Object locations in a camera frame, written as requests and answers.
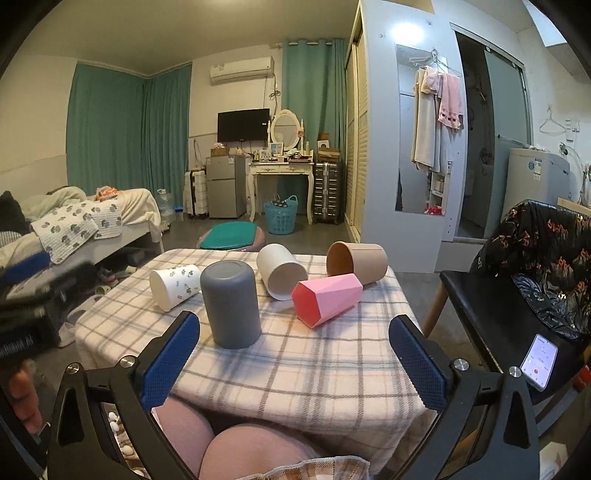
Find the suitcase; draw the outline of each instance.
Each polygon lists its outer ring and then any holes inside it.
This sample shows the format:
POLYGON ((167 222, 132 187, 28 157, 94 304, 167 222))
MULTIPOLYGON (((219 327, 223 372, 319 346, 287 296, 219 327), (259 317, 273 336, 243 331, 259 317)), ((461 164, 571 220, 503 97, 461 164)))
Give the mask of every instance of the suitcase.
POLYGON ((343 172, 341 163, 314 164, 312 215, 315 222, 340 223, 343 172))
POLYGON ((191 170, 185 173, 183 211, 189 214, 189 218, 209 213, 207 181, 204 170, 191 170))

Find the white cup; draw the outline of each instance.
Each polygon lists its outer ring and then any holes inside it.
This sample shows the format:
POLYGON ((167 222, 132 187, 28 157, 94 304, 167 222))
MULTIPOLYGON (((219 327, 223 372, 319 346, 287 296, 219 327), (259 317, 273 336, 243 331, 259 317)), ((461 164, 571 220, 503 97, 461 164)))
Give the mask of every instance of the white cup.
POLYGON ((256 267, 269 295, 277 300, 291 300, 298 282, 308 280, 306 269, 280 244, 263 247, 256 257, 256 267))
POLYGON ((201 289, 201 270, 195 265, 179 265, 150 272, 150 289, 158 306, 169 312, 201 289))

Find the wardrobe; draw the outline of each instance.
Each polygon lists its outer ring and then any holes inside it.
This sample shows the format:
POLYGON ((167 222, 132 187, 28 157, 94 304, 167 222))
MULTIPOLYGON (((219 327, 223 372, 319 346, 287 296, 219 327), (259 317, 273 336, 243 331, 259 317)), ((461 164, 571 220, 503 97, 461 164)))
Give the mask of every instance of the wardrobe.
POLYGON ((405 104, 399 77, 405 60, 397 47, 422 56, 437 49, 450 68, 462 70, 449 22, 406 5, 360 1, 346 64, 345 219, 355 241, 384 247, 395 271, 432 273, 442 240, 453 239, 456 231, 466 138, 459 131, 453 139, 448 159, 453 166, 447 177, 414 174, 408 158, 410 122, 401 119, 405 104), (411 211, 397 210, 400 197, 404 205, 404 197, 419 184, 424 199, 416 200, 411 211), (431 203, 441 206, 443 215, 423 213, 424 205, 431 203))
POLYGON ((347 201, 345 222, 361 241, 368 168, 368 69, 361 22, 356 22, 346 64, 347 78, 347 201))

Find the pink pants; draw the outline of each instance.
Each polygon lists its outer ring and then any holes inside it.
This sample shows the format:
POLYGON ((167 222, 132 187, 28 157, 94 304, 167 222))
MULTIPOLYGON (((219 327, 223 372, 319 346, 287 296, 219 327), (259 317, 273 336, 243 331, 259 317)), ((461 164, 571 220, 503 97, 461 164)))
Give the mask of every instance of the pink pants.
POLYGON ((156 412, 166 438, 200 480, 235 480, 321 457, 302 437, 263 425, 244 423, 215 436, 203 415, 174 397, 156 412))

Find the hanging clothes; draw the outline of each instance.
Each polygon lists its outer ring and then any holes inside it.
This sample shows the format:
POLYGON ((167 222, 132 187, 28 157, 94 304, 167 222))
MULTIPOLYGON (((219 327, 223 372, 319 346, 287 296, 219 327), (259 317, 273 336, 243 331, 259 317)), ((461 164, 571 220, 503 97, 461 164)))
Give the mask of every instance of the hanging clothes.
POLYGON ((411 161, 420 170, 429 171, 434 166, 437 109, 435 96, 422 91, 425 69, 418 69, 414 84, 414 129, 411 161))
POLYGON ((420 170, 447 174, 453 137, 462 127, 459 80, 433 67, 417 70, 411 161, 420 170))
POLYGON ((460 78, 451 73, 442 73, 439 121, 446 127, 460 129, 462 127, 461 115, 460 78))

